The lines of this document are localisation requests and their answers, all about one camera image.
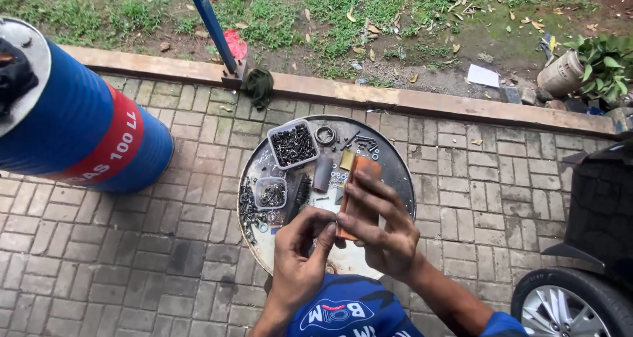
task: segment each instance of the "person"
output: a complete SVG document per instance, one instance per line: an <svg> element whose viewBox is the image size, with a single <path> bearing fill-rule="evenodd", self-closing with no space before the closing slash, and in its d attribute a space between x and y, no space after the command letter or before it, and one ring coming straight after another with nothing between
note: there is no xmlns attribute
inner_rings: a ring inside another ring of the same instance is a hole
<svg viewBox="0 0 633 337"><path fill-rule="evenodd" d="M378 281L325 273L332 246L345 246L335 238L336 224L363 242L369 267L407 284L456 336L527 336L516 319L494 312L416 249L420 231L393 188L362 171L354 175L354 184L345 186L346 194L382 215L385 228L344 213L305 207L277 232L272 286L249 337L422 336L395 295Z"/></svg>

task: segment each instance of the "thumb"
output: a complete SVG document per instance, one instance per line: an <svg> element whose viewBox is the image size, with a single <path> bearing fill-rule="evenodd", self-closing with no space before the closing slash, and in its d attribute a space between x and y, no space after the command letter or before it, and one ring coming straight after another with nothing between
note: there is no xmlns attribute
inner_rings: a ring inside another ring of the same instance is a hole
<svg viewBox="0 0 633 337"><path fill-rule="evenodd" d="M325 268L325 262L334 245L335 236L336 223L331 222L321 231L321 234L316 239L315 250L312 252L310 259L308 259L311 265Z"/></svg>

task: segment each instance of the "barrel lid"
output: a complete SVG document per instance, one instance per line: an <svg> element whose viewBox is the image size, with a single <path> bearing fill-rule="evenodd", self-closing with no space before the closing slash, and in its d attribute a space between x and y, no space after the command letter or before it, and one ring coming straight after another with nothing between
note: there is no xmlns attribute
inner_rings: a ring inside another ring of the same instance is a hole
<svg viewBox="0 0 633 337"><path fill-rule="evenodd" d="M37 86L18 98L10 114L0 118L0 137L17 126L36 105L51 75L51 51L44 36L30 24L11 17L0 17L0 37L9 41L26 55L31 70L39 80Z"/></svg>

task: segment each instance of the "blue metal pole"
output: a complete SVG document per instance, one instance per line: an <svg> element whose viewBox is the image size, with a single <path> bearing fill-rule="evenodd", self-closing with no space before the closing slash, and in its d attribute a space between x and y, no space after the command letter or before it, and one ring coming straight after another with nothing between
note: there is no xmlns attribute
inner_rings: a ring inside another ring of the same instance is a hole
<svg viewBox="0 0 633 337"><path fill-rule="evenodd" d="M224 38L224 33L222 32L222 27L220 26L218 18L213 12L211 3L209 2L209 0L193 1L198 13L200 13L200 17L202 17L204 26L209 31L209 34L213 39L213 42L215 43L215 47L218 48L220 58L222 58L222 61L224 61L228 72L232 75L236 74L237 64L235 63L235 58L233 57L233 54L231 54L231 50L228 48L228 44L226 43L226 39Z"/></svg>

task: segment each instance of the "orange sandpaper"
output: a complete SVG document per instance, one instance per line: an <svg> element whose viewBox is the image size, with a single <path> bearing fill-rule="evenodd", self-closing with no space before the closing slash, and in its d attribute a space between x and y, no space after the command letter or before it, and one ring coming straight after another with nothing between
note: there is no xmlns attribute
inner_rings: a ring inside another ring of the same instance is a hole
<svg viewBox="0 0 633 337"><path fill-rule="evenodd" d="M347 183L354 182L354 171L362 171L368 174L372 179L380 180L381 167L380 164L375 161L365 158L363 156L357 156L354 158L352 168L349 171L349 177ZM359 202L353 197L348 197L347 193L343 192L343 200L341 202L341 212L355 217L360 220L365 220L375 226L378 225L378 214L371 212L367 208L367 204ZM336 227L336 236L350 241L358 241L358 238L347 233L341 226Z"/></svg>

